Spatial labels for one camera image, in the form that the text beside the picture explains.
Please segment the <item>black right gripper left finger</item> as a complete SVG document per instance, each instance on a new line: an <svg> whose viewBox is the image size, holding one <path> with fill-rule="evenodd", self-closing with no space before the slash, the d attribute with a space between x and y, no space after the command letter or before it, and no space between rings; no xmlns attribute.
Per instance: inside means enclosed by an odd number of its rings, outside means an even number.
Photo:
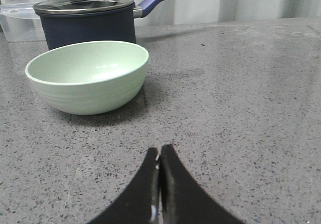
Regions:
<svg viewBox="0 0 321 224"><path fill-rule="evenodd" d="M157 223L158 181L158 150L149 148L143 163L125 190L90 223Z"/></svg>

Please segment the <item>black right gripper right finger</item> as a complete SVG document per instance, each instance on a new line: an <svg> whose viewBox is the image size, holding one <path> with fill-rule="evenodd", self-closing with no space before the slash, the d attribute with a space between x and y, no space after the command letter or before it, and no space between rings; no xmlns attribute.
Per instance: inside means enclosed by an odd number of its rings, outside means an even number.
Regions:
<svg viewBox="0 0 321 224"><path fill-rule="evenodd" d="M162 146L160 175L164 223L243 223L198 185L172 145Z"/></svg>

